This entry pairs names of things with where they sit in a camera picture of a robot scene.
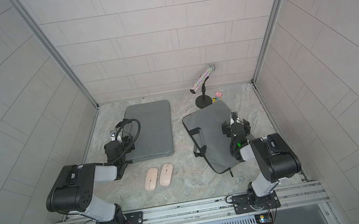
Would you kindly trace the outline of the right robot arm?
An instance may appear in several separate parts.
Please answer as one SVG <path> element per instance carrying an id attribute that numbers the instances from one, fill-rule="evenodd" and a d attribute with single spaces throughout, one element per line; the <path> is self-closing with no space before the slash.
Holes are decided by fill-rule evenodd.
<path id="1" fill-rule="evenodd" d="M 301 171 L 301 163 L 286 141 L 273 133 L 263 138 L 247 139 L 250 124 L 246 120 L 231 119 L 222 124 L 222 131 L 231 139 L 230 154 L 239 162 L 255 160 L 260 173 L 247 188 L 245 195 L 234 196 L 237 214 L 280 207 L 275 188 L 281 180 Z"/>

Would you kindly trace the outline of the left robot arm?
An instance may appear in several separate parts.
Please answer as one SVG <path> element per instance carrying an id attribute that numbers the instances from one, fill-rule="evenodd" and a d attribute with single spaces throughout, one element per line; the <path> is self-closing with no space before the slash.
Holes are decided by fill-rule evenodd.
<path id="1" fill-rule="evenodd" d="M 64 166 L 47 197 L 47 210 L 82 215 L 96 224 L 143 224 L 143 212 L 125 215 L 120 205 L 106 202 L 93 192 L 98 183 L 121 180 L 129 164 L 126 154 L 134 148 L 134 139 L 125 136 L 104 146 L 107 163 Z"/>

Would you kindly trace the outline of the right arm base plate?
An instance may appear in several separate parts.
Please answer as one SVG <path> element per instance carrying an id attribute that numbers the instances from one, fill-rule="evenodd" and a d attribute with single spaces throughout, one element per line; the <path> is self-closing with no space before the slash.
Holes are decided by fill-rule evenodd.
<path id="1" fill-rule="evenodd" d="M 258 197 L 255 194 L 230 195 L 230 203 L 233 205 L 236 214 L 245 214 L 281 207 L 281 203 L 276 192 L 269 195 Z"/>

